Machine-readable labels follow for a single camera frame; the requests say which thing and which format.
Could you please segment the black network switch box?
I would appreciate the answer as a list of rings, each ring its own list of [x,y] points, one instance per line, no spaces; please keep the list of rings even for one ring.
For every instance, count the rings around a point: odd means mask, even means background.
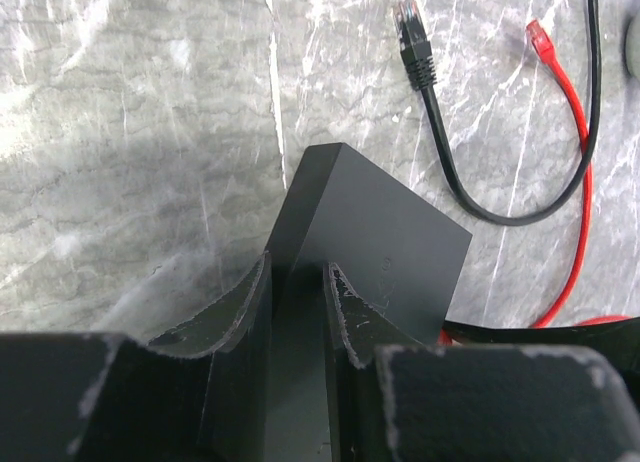
[[[273,325],[265,457],[331,457],[323,269],[411,338],[441,331],[470,233],[345,143],[306,148],[266,248]]]

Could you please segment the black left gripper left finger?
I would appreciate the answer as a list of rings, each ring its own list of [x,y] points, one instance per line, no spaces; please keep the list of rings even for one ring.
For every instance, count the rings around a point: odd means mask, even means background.
[[[271,258],[148,343],[113,332],[1,337],[5,461],[260,461]]]

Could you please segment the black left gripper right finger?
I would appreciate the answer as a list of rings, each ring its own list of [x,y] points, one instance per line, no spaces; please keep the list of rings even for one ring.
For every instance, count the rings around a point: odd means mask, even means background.
[[[423,344],[324,268],[336,461],[635,461],[639,321],[550,329],[448,322]]]

